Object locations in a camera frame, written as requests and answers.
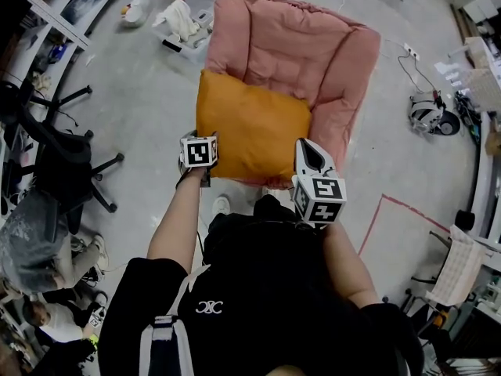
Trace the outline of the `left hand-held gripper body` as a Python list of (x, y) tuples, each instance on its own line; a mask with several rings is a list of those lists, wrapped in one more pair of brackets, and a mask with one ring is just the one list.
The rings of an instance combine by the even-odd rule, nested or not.
[(198, 136), (196, 130), (180, 139), (178, 168), (182, 181), (193, 169), (202, 168), (201, 187), (211, 186), (211, 170), (218, 164), (218, 133)]

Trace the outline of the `person's white shoe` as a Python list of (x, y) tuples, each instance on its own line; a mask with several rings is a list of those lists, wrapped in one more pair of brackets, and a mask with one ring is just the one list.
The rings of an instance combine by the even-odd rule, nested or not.
[(215, 217), (217, 215), (228, 215), (231, 212), (230, 202), (227, 196), (220, 195), (212, 204), (212, 215)]

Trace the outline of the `person's right forearm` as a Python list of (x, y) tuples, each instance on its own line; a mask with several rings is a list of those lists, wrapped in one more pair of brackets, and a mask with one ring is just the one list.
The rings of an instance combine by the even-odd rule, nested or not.
[(323, 254), (335, 291), (359, 308), (380, 303), (369, 271), (341, 222), (324, 231)]

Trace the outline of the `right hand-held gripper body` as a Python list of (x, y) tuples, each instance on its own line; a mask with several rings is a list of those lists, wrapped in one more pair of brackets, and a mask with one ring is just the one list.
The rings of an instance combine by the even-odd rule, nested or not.
[(343, 179), (294, 175), (292, 182), (292, 201), (304, 222), (323, 227), (336, 221), (347, 202)]

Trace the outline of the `person's left forearm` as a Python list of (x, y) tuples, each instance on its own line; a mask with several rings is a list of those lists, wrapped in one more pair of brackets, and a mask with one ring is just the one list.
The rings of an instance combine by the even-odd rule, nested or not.
[(150, 241), (148, 259), (170, 259), (191, 272), (196, 247), (200, 185), (205, 168), (194, 168), (177, 185), (175, 194)]

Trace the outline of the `clear plastic bin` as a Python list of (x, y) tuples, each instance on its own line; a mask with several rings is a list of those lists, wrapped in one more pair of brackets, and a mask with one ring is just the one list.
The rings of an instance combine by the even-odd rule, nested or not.
[(163, 47), (169, 51), (184, 56), (192, 62), (202, 62), (214, 27), (215, 0), (184, 0), (191, 9), (192, 20), (200, 25), (200, 29), (189, 37), (187, 42), (179, 41), (170, 33), (168, 27), (161, 27), (159, 31), (152, 28), (152, 32), (159, 38)]

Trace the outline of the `orange cushion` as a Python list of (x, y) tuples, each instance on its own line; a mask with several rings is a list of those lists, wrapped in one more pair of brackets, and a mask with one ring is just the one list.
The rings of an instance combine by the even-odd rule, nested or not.
[(284, 188), (294, 174), (295, 143), (308, 136), (305, 101), (202, 70), (196, 102), (199, 136), (218, 133), (218, 163), (211, 175)]

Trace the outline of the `white cloth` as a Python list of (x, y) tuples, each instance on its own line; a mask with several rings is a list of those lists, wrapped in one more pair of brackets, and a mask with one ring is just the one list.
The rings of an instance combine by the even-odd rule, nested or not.
[(161, 27), (168, 27), (170, 33), (183, 42), (187, 42), (200, 29), (200, 25), (192, 20), (191, 9), (184, 0), (173, 1), (156, 15), (152, 28), (159, 31)]

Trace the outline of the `black office chair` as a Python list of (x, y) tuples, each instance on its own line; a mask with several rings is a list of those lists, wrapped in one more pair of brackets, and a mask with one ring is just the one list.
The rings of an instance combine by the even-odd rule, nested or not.
[(58, 100), (47, 100), (35, 95), (34, 86), (27, 80), (20, 87), (10, 81), (0, 81), (0, 121), (19, 125), (38, 143), (41, 153), (33, 165), (21, 167), (18, 174), (32, 174), (35, 189), (48, 200), (45, 211), (45, 238), (54, 241), (61, 220), (76, 234), (81, 225), (83, 206), (95, 198), (109, 213), (117, 210), (98, 191), (93, 181), (103, 178), (102, 172), (124, 160), (118, 153), (112, 160), (93, 168), (90, 141), (94, 136), (88, 130), (79, 136), (54, 128), (52, 120), (62, 105), (85, 94), (92, 94), (88, 85)]

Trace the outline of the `white round container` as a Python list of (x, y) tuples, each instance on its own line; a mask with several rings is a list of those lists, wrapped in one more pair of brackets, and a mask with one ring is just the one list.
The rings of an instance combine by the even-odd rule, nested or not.
[(150, 14), (150, 0), (132, 0), (121, 10), (121, 26), (126, 28), (141, 27)]

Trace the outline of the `person's black shirt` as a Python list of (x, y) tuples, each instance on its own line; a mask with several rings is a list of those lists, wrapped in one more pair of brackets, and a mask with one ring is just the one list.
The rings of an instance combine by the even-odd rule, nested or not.
[(134, 258), (110, 302), (98, 348), (101, 376), (138, 376), (143, 330), (174, 302), (195, 376), (421, 376), (424, 353), (410, 319), (390, 303), (357, 307), (333, 288), (321, 236), (262, 203), (253, 215), (211, 224), (207, 270)]

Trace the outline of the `white metal shelf unit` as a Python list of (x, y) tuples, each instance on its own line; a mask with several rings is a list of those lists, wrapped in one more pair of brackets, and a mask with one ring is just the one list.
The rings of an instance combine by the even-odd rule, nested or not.
[(104, 9), (109, 0), (101, 0), (90, 9), (76, 25), (71, 24), (63, 18), (63, 10), (70, 4), (71, 0), (24, 0), (31, 4), (31, 11), (41, 17), (48, 25), (57, 29), (62, 35), (70, 39), (80, 49), (86, 50), (91, 41), (86, 34), (89, 28)]

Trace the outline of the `white round floor device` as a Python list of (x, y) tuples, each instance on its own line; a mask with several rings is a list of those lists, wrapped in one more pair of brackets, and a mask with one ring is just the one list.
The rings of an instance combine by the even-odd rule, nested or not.
[(441, 93), (417, 92), (410, 97), (409, 122), (415, 131), (432, 135), (453, 136), (460, 130), (460, 119), (447, 110)]

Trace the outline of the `checkered cloth table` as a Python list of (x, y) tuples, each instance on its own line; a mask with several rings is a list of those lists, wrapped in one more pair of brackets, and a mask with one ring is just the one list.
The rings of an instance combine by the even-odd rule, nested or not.
[(429, 234), (449, 250), (436, 279), (418, 280), (413, 277), (416, 282), (430, 284), (433, 288), (430, 291), (422, 289), (417, 293), (412, 292), (411, 296), (413, 300), (419, 299), (438, 312), (439, 306), (458, 309), (474, 289), (486, 247), (455, 225), (450, 227), (447, 240), (433, 231)]
[(482, 111), (501, 114), (501, 66), (498, 66), (487, 45), (480, 37), (465, 39), (474, 69), (463, 78), (473, 101)]

